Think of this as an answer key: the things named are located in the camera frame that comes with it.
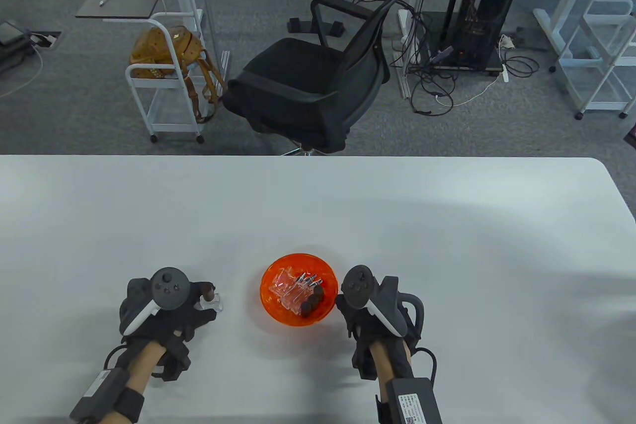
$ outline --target black office chair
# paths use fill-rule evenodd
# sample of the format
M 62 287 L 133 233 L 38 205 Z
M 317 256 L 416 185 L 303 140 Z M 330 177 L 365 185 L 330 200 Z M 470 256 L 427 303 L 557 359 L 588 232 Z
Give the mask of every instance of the black office chair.
M 250 61 L 228 82 L 223 104 L 254 131 L 300 145 L 285 154 L 330 154 L 345 149 L 349 128 L 371 106 L 391 74 L 382 50 L 382 23 L 397 0 L 375 11 L 345 0 L 314 0 L 320 44 L 284 38 Z M 327 45 L 320 5 L 365 20 L 344 51 Z

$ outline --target brown backpack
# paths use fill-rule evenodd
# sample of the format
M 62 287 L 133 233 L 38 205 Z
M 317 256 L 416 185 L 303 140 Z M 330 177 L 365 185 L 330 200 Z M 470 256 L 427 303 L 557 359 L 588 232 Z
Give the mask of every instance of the brown backpack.
M 223 90 L 227 88 L 221 72 L 212 63 L 209 52 L 203 47 L 197 36 L 185 26 L 175 26 L 168 28 L 168 33 L 172 38 L 172 44 L 177 57 L 179 58 L 179 67 L 183 74 L 186 87 L 188 88 L 188 96 L 192 100 L 192 110 L 195 113 L 198 123 L 207 122 L 216 113 L 219 103 L 218 94 L 216 94 L 216 86 L 214 85 L 210 72 L 214 74 L 216 80 L 221 84 Z M 203 117 L 198 108 L 198 94 L 192 78 L 189 76 L 188 66 L 197 62 L 203 76 L 205 78 L 205 87 L 203 95 L 210 104 L 214 104 L 214 112 Z M 130 54 L 130 64 L 151 63 L 155 65 L 172 65 L 172 56 L 165 40 L 165 35 L 158 27 L 154 27 L 145 31 L 135 43 L 135 47 Z M 166 76 L 173 74 L 174 70 L 148 70 L 139 68 L 133 71 L 133 76 L 140 79 L 164 79 Z

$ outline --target black glove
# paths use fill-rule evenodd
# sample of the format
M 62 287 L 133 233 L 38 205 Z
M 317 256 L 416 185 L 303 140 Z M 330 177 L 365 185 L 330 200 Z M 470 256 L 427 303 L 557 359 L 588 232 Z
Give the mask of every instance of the black glove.
M 150 285 L 150 281 L 146 278 L 139 278 L 135 281 L 135 286 L 129 286 L 129 296 L 121 303 L 120 318 L 127 311 L 128 300 L 134 300 L 134 296 L 139 294 L 135 288 Z M 117 360 L 118 367 L 128 367 L 132 359 L 150 341 L 157 341 L 167 352 L 159 361 L 159 366 L 163 366 L 162 374 L 153 374 L 153 376 L 163 379 L 164 381 L 176 380 L 182 371 L 188 369 L 190 360 L 188 358 L 188 348 L 183 344 L 184 341 L 190 341 L 195 335 L 195 329 L 203 326 L 216 318 L 214 310 L 197 310 L 195 304 L 199 303 L 201 295 L 204 291 L 214 286 L 206 281 L 198 281 L 190 283 L 190 293 L 188 299 L 176 310 L 159 310 L 156 315 L 150 315 L 141 326 L 121 339 L 128 347 Z M 175 335 L 175 331 L 180 331 L 181 335 Z
M 411 354 L 415 354 L 415 347 L 421 337 L 417 334 L 415 325 L 404 306 L 400 303 L 397 304 L 397 308 L 404 315 L 408 327 L 404 338 L 393 335 L 377 317 L 370 315 L 366 308 L 355 310 L 350 307 L 342 294 L 336 297 L 336 306 L 345 317 L 349 337 L 353 335 L 356 340 L 356 351 L 351 363 L 354 369 L 359 370 L 362 379 L 375 380 L 378 378 L 370 350 L 370 346 L 376 341 L 380 341 L 386 346 L 396 378 L 413 378 L 413 370 L 408 362 L 402 342 L 406 342 Z

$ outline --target black computer case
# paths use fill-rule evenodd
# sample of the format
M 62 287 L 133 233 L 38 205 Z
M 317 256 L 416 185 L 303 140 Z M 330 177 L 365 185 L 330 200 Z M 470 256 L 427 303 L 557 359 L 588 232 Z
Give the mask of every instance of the black computer case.
M 451 38 L 461 65 L 484 70 L 513 0 L 462 0 Z

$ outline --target chair armrest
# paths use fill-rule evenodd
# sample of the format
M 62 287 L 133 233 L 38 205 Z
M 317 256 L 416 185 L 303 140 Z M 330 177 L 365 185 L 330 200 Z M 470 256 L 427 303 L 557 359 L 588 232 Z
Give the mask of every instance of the chair armrest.
M 314 11 L 314 8 L 319 4 L 328 6 L 329 8 L 333 8 L 334 10 L 363 20 L 368 19 L 373 14 L 373 10 L 346 0 L 314 0 L 311 4 L 312 13 Z
M 327 33 L 325 33 L 322 16 L 318 8 L 321 4 L 363 20 L 368 19 L 373 14 L 372 10 L 346 0 L 312 0 L 312 22 L 318 27 L 318 40 L 320 40 L 320 44 L 327 47 L 329 46 L 327 44 Z

